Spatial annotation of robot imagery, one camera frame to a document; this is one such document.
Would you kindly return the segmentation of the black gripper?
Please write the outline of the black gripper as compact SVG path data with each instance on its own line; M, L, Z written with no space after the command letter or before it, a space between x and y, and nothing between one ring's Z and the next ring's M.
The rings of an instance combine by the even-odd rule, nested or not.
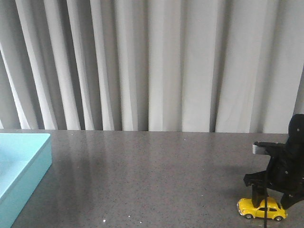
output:
M267 197L262 186L267 176L267 187L284 193L280 203L289 209L304 200L304 115L291 118L286 143L271 142L266 149L271 157L266 171L244 176L245 185L252 185L252 204L258 208Z

